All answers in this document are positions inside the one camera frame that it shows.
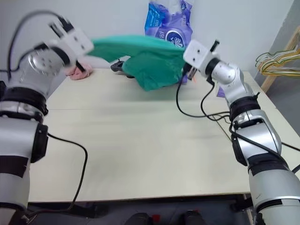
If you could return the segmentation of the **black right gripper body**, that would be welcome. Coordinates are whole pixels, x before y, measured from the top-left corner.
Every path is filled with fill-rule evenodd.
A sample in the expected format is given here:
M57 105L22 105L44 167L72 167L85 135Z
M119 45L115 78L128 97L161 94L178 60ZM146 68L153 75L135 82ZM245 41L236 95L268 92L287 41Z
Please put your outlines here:
M191 66L188 63L184 64L184 75L195 75L197 68Z

